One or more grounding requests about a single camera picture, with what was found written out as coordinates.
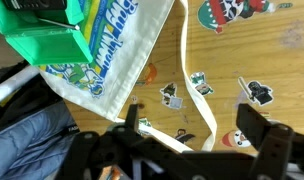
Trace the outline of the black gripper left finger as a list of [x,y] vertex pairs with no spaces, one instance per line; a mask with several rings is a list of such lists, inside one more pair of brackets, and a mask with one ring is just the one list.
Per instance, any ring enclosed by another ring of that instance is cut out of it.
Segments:
[[131,104],[129,106],[127,116],[125,119],[125,125],[133,131],[137,131],[139,127],[138,122],[138,105]]

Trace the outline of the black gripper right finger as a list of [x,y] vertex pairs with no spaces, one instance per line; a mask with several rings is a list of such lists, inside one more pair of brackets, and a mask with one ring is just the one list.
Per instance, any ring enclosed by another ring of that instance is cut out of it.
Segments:
[[236,126],[256,150],[260,149],[267,132],[271,129],[271,123],[249,104],[238,106]]

